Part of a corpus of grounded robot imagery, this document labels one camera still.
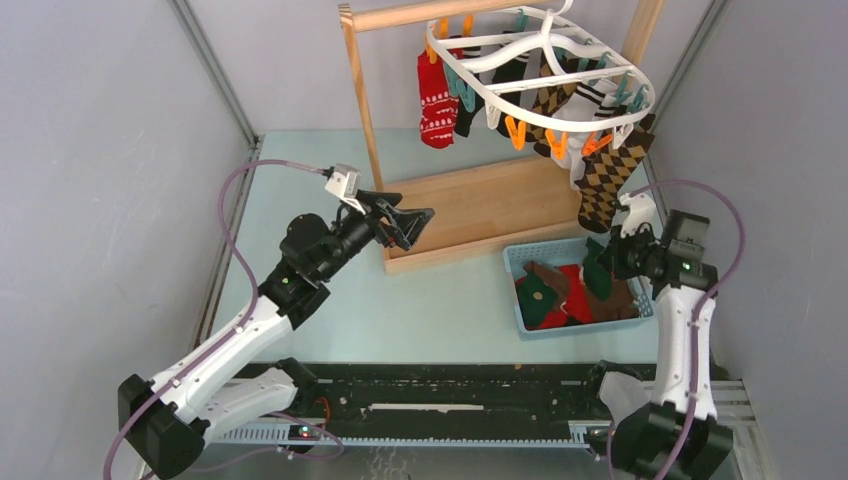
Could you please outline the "red patterned sock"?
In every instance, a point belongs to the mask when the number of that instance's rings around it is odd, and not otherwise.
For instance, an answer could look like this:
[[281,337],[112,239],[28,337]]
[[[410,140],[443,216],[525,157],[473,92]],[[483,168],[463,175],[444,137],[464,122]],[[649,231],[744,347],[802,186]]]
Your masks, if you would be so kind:
[[434,149],[444,149],[453,143],[458,116],[459,99],[452,96],[439,56],[430,62],[427,51],[417,59],[421,115],[419,133],[421,141]]

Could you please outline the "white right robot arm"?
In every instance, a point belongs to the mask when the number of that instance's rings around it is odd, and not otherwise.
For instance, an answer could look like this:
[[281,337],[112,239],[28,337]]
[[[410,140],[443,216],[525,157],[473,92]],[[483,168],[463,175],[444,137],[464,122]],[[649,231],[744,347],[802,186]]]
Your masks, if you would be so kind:
[[652,390],[637,394],[631,378],[612,372],[581,392],[588,414],[613,414],[613,466],[641,479],[708,479],[733,447],[710,387],[709,323],[718,272],[702,261],[709,224],[674,210],[660,238],[647,223],[632,235],[616,226],[599,256],[615,279],[644,277],[652,290],[659,328]]

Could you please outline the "light blue plastic basket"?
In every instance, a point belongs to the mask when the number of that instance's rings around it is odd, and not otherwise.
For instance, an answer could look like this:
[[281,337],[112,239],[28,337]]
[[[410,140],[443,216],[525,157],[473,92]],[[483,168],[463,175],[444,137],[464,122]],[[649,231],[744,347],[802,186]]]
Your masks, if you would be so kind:
[[515,312],[523,334],[555,336],[610,330],[654,317],[650,289],[637,278],[611,278],[597,257],[609,237],[595,235],[508,246]]

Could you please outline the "white sock with black stripes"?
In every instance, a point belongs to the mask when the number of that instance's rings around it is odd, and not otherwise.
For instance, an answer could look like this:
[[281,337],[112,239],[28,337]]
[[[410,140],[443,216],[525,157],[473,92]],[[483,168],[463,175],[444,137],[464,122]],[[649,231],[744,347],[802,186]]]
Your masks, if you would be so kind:
[[[595,119],[595,116],[603,105],[607,94],[596,90],[594,87],[585,83],[579,84],[574,93],[569,98],[569,101],[561,107],[553,117],[558,120],[566,120],[572,122],[585,122]],[[592,134],[592,131],[585,132],[567,132],[567,148],[570,152],[580,155],[585,145],[586,140]]]

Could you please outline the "red sock in basket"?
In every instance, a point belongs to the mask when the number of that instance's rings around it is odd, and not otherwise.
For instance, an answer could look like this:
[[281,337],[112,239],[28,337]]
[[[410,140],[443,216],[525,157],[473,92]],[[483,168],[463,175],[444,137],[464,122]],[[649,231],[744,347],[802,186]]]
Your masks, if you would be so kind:
[[544,323],[536,329],[551,330],[592,324],[586,298],[586,288],[580,280],[580,266],[572,264],[551,268],[560,270],[569,278],[571,292],[565,303],[559,305],[557,302],[555,307],[548,313]]

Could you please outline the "wooden hanger stand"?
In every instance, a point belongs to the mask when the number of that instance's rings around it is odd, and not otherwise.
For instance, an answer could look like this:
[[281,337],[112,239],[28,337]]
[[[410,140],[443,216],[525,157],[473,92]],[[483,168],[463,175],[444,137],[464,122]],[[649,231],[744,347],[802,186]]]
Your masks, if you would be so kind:
[[[572,122],[533,113],[507,100],[510,93],[579,83],[585,80],[639,81],[647,102],[656,96],[640,65],[662,12],[660,1],[641,2],[621,51],[615,51],[569,22],[562,11],[541,10],[517,1],[426,1],[398,7],[354,11],[338,8],[351,66],[366,149],[378,189],[384,188],[357,36],[361,32],[425,22],[425,51],[430,62],[441,58],[483,99],[489,125],[503,120],[515,149],[523,148],[525,130],[545,129],[555,150],[567,132],[592,131],[587,151],[619,146],[647,115],[646,107],[608,120]],[[476,59],[456,58],[464,48],[480,46]],[[580,60],[566,73],[558,59]],[[526,157],[431,175],[399,184],[405,208],[429,207],[434,218],[409,250],[388,248],[385,270],[398,274],[494,252],[516,241],[543,240],[573,233],[578,226],[578,194],[565,172],[552,161]]]

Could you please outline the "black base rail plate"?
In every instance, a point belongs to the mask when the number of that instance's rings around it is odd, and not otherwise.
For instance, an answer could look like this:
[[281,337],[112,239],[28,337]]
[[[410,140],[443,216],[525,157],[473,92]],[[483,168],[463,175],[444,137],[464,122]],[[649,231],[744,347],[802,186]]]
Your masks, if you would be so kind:
[[289,415],[327,421],[348,445],[565,447],[610,420],[606,370],[650,381],[652,364],[308,363],[317,379]]

